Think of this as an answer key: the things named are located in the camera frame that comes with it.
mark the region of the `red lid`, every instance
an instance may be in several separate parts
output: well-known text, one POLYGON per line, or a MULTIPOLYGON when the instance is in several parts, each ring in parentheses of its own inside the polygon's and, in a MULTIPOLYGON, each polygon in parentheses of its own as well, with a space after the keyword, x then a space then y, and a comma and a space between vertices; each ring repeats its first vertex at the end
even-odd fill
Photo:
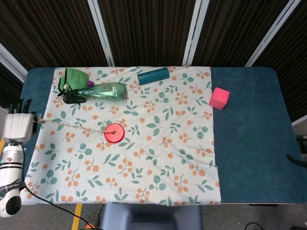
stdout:
POLYGON ((123 140, 125 136, 124 127, 120 124, 112 123, 105 129, 105 138, 108 142, 117 143, 123 140))

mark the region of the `blue table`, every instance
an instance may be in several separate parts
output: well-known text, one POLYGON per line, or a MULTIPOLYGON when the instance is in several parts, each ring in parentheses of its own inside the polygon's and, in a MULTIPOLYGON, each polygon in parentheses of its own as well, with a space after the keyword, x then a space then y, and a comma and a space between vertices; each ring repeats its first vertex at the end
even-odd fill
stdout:
MULTIPOLYGON (((21 98, 44 114, 55 68, 31 70, 21 98)), ((286 154, 300 154, 278 78, 269 68, 211 68, 212 87, 230 91, 213 109, 216 164, 223 203, 304 203, 307 173, 286 154)), ((38 133, 26 144, 27 172, 38 133)))

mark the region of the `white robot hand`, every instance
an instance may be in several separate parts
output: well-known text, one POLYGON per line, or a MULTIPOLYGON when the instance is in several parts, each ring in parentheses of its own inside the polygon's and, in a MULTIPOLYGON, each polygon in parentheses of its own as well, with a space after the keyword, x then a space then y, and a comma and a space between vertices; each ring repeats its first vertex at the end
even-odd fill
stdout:
POLYGON ((36 130, 35 114, 28 113, 30 102, 25 103, 23 112, 22 100, 16 110, 11 105, 5 119, 3 138, 8 146, 4 148, 0 161, 0 218, 11 217, 21 208, 20 191, 26 187, 22 179, 23 144, 30 140, 36 130))

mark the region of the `pink cube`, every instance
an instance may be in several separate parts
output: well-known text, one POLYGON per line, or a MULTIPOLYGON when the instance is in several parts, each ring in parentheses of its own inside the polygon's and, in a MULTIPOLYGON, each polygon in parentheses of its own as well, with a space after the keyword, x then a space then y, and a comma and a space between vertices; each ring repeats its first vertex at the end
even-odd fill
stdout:
POLYGON ((223 109, 227 103, 228 97, 229 91, 216 87, 211 95, 209 105, 217 109, 223 109))

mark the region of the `string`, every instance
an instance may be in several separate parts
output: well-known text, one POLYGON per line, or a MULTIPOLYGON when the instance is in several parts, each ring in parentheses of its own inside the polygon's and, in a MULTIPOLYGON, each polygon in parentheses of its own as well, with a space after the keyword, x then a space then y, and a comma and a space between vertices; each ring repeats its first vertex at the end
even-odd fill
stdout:
POLYGON ((86 128, 86 127, 80 127, 80 126, 74 126, 71 124, 67 124, 67 123, 62 123, 62 122, 56 122, 56 121, 52 121, 52 120, 46 120, 46 119, 42 119, 40 117, 37 118, 37 121, 35 121, 37 123, 41 123, 41 124, 45 124, 45 123, 53 123, 53 124, 57 124, 57 125, 61 125, 61 126, 67 126, 67 127, 72 127, 72 128, 80 128, 80 129, 84 129, 87 131, 91 131, 94 133, 113 133, 115 134, 115 131, 104 131, 104 130, 96 130, 96 129, 92 129, 92 128, 86 128))

